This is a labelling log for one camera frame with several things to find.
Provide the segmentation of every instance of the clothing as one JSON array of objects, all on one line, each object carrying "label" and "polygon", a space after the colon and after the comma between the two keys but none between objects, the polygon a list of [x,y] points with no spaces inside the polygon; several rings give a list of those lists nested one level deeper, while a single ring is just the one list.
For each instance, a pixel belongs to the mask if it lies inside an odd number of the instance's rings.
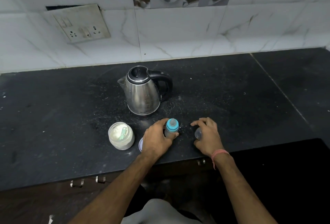
[{"label": "clothing", "polygon": [[124,217],[121,224],[201,224],[180,214],[167,201],[149,200],[142,210]]}]

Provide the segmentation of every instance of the power socket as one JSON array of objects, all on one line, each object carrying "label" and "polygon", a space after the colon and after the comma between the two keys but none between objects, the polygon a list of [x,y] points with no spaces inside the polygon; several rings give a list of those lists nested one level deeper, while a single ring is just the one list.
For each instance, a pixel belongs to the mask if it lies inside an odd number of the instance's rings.
[{"label": "power socket", "polygon": [[110,33],[97,4],[49,11],[67,36],[67,42],[110,38]]}]

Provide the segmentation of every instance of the tiled wall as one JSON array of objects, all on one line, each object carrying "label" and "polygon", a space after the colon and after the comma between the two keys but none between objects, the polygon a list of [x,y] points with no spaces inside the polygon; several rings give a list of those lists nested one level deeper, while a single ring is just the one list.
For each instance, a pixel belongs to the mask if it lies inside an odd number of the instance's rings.
[{"label": "tiled wall", "polygon": [[[97,3],[110,39],[70,45],[45,6]],[[229,0],[134,9],[133,0],[0,0],[0,73],[330,46],[330,0]]]}]

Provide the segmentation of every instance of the pink thread bracelet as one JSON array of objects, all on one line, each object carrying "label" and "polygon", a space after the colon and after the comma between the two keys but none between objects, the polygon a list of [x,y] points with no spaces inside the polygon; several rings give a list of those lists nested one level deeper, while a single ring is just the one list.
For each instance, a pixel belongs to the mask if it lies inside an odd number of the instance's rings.
[{"label": "pink thread bracelet", "polygon": [[229,154],[226,150],[224,149],[218,149],[216,151],[213,152],[213,154],[211,155],[211,160],[213,162],[213,168],[214,170],[216,169],[216,164],[214,163],[214,157],[217,155],[217,154],[221,154],[221,153],[226,153],[226,154]]}]

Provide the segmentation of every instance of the black kettle lid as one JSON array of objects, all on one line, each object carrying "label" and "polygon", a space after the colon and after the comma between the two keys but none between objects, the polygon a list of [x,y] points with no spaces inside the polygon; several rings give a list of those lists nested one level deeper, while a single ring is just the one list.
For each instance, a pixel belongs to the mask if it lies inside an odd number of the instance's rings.
[{"label": "black kettle lid", "polygon": [[144,84],[150,80],[148,68],[144,66],[136,66],[131,68],[127,73],[127,79],[133,84]]}]

